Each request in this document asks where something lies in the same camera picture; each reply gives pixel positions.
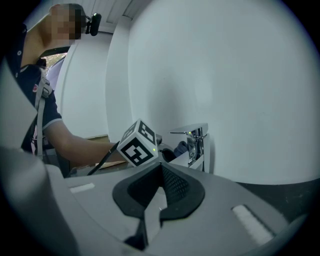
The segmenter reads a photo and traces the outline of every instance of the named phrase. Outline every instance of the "ceiling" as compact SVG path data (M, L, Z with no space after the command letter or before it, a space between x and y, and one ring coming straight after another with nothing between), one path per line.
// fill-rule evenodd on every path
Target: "ceiling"
M133 19L150 2L151 0L43 0L24 23L30 29L48 13L51 6L72 3L82 5L87 16L101 14L99 31L113 33L122 15Z

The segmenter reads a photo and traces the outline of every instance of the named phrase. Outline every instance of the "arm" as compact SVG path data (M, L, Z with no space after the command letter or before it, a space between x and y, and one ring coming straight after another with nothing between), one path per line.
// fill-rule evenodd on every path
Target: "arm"
M45 136L65 159L82 165L94 165L112 148L114 143L97 142L74 136L63 121L56 121L43 130ZM118 151L108 162L126 161Z

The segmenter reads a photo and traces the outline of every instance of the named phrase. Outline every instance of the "black cable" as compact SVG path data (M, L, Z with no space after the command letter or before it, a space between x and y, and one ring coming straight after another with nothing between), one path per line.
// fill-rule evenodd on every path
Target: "black cable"
M107 159L111 156L111 154L117 149L119 145L118 141L116 144L113 145L113 147L108 151L108 153L102 158L102 160L97 164L96 167L94 167L87 176L94 174L97 170L100 169L100 167L107 161Z

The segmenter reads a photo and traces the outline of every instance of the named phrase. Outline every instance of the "faucet handle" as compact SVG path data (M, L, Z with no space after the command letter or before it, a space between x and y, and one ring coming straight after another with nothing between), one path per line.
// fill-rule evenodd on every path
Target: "faucet handle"
M205 137L208 132L208 123L195 123L169 131L170 134L185 134L190 137Z

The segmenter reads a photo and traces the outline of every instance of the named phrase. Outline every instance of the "white wall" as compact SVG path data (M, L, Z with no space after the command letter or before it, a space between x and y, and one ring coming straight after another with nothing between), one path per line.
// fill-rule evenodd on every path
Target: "white wall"
M130 29L132 118L161 134L208 122L211 168L234 181L319 178L315 54L276 2L154 0Z
M105 91L111 39L108 33L83 34L61 67L56 102L65 125L76 136L108 134Z
M128 45L131 18L122 16L112 36L105 74L105 109L111 142L121 140L132 125L128 85Z

